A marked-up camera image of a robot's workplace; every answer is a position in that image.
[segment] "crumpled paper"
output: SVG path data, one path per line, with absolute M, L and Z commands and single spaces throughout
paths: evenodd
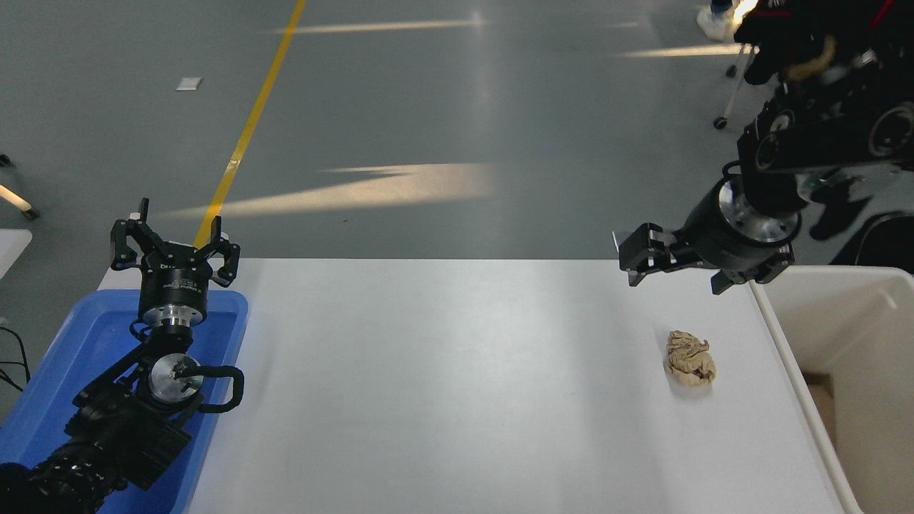
M 673 330 L 666 340 L 666 368 L 683 385 L 701 387 L 710 384 L 717 376 L 717 366 L 707 353 L 711 345 L 697 337 Z

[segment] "black cable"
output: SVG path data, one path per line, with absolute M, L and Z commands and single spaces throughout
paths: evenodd
M 724 174 L 725 178 L 730 178 L 730 177 L 736 175 L 735 173 L 730 173 L 730 168 L 732 168 L 734 166 L 739 166 L 738 159 L 735 161 L 730 161 L 730 162 L 726 163 L 724 165 L 723 169 L 720 170 L 720 172 Z
M 22 353 L 22 367 L 26 369 L 26 384 L 29 380 L 32 380 L 32 372 L 28 369 L 28 358 L 26 357 L 26 345 L 22 342 L 22 338 L 14 331 L 6 327 L 0 327 L 0 330 L 4 332 L 9 332 L 16 338 L 16 341 L 19 342 L 19 351 Z
M 142 322 L 143 322 L 142 319 L 137 318 L 137 319 L 134 319 L 134 321 L 132 321 L 132 322 L 130 323 L 130 333 L 131 333 L 131 335 L 132 335 L 137 341 L 140 341 L 141 343 L 143 343 L 143 342 L 146 341 L 146 337 L 149 336 L 149 331 L 153 329 L 152 327 L 143 327 L 143 328 L 141 328 L 139 331 L 137 331 L 136 328 L 133 327 L 134 325 L 136 325 L 136 324 L 138 324 L 138 323 L 142 323 Z
M 15 387 L 17 390 L 19 390 L 19 392 L 22 392 L 22 388 L 19 387 L 19 384 L 13 382 L 13 379 L 9 378 L 9 375 L 7 375 L 6 372 L 3 371 L 2 369 L 0 369 L 0 380 L 2 380 L 2 381 L 4 381 L 4 382 L 8 383 L 9 385 Z

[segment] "white table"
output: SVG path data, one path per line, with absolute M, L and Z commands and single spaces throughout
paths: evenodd
M 749 288 L 617 265 L 243 260 L 247 389 L 188 512 L 841 512 Z
M 32 241 L 32 232 L 23 229 L 0 229 L 0 278 Z

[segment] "white sneaker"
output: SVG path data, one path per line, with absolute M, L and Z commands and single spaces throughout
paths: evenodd
M 705 5 L 698 11 L 698 26 L 705 31 L 705 36 L 712 41 L 724 41 L 731 34 L 730 21 L 733 19 L 733 9 L 726 13 L 716 15 L 711 12 L 711 7 Z

